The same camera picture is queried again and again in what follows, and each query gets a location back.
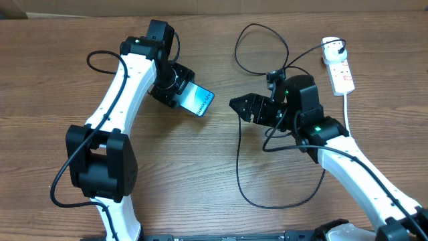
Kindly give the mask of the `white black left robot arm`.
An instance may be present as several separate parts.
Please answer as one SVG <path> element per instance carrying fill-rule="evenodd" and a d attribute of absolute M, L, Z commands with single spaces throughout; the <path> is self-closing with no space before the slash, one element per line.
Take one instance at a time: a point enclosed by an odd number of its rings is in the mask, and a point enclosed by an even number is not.
<path fill-rule="evenodd" d="M 66 133 L 68 160 L 59 173 L 70 170 L 73 186 L 98 208 L 104 240 L 143 237 L 131 199 L 138 164 L 129 135 L 144 96 L 171 108 L 196 109 L 194 72 L 169 59 L 178 39 L 172 26 L 155 19 L 145 36 L 127 37 L 114 54 L 118 68 L 101 104 L 85 125 L 72 125 Z"/>

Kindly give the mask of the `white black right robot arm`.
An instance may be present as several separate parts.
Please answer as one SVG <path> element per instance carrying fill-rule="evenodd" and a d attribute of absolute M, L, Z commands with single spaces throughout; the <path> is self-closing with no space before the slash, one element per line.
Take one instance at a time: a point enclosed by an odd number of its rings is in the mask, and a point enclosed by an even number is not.
<path fill-rule="evenodd" d="M 331 173 L 363 209 L 373 230 L 337 219 L 318 226 L 311 240 L 426 240 L 427 209 L 394 186 L 365 156 L 349 131 L 324 115 L 311 75 L 268 77 L 271 96 L 230 100 L 239 119 L 288 131 L 293 149 L 307 153 Z"/>

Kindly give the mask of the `Samsung Galaxy smartphone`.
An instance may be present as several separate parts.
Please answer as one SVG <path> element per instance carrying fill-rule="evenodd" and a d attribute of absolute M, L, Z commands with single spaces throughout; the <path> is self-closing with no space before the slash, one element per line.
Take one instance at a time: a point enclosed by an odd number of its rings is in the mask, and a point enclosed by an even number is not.
<path fill-rule="evenodd" d="M 182 94 L 177 96 L 177 102 L 184 109 L 202 117 L 206 113 L 214 97 L 215 95 L 212 92 L 189 82 Z"/>

